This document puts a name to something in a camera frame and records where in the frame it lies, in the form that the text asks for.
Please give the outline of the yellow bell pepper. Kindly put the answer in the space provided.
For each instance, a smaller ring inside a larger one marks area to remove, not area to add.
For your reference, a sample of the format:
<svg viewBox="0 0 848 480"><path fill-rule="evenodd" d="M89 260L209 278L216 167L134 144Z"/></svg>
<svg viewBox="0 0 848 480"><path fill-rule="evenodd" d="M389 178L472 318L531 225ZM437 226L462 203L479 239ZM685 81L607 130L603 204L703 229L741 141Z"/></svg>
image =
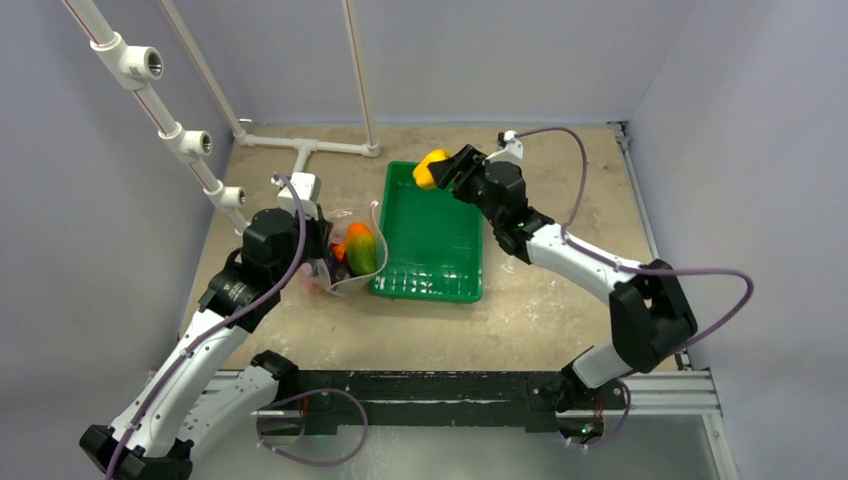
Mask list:
<svg viewBox="0 0 848 480"><path fill-rule="evenodd" d="M413 179L422 190L439 188L439 184L449 173L452 154L445 149L429 152L414 168Z"/></svg>

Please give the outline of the clear zip top bag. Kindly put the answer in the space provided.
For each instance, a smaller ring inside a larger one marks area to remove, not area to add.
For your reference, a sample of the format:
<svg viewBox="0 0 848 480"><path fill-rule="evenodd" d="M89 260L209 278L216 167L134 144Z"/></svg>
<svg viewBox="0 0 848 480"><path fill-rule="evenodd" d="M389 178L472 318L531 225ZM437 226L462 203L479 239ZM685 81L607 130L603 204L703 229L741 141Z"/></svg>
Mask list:
<svg viewBox="0 0 848 480"><path fill-rule="evenodd" d="M361 222L368 226L376 239L377 272L370 275L354 275L348 264L339 264L330 249L329 259L308 260L297 274L304 288L310 293L328 293L337 297L349 296L368 285L386 267L389 260L389 247L378 222L381 202L371 201L367 206L337 209L325 215L332 223L329 237L331 243L344 243L350 224Z"/></svg>

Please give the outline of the green orange mango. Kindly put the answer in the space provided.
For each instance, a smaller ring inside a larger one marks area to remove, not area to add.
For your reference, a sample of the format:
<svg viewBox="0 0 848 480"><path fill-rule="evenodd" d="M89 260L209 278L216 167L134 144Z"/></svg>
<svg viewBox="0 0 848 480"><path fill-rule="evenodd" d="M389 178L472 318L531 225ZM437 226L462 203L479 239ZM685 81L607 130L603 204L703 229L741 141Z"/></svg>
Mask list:
<svg viewBox="0 0 848 480"><path fill-rule="evenodd" d="M376 239L366 224L350 224L345 234L344 246L347 264L354 275L364 276L377 272Z"/></svg>

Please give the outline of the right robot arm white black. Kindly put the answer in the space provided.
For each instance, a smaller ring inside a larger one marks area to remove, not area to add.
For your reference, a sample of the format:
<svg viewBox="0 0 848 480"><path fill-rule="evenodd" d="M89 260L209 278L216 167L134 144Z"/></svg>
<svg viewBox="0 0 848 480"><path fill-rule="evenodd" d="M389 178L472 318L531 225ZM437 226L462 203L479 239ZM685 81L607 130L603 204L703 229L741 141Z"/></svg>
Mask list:
<svg viewBox="0 0 848 480"><path fill-rule="evenodd" d="M498 245L528 265L557 273L609 309L611 340L561 371L564 408L584 407L601 387L631 372L649 373L694 337L698 326L671 266L615 257L569 233L529 203L522 169L471 145L435 150L413 170L423 190L443 189L479 209Z"/></svg>

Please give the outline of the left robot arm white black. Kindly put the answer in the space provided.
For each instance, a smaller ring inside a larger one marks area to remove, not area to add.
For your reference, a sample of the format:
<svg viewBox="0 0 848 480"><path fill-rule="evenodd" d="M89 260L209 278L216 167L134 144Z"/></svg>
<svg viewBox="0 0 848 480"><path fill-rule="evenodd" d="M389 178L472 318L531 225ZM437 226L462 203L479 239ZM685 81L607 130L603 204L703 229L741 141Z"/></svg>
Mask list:
<svg viewBox="0 0 848 480"><path fill-rule="evenodd" d="M296 366L276 353L209 397L223 362L280 301L300 266L327 254L331 224L321 207L257 212L199 299L186 332L138 397L79 445L108 479L187 479L194 466L251 411L297 399Z"/></svg>

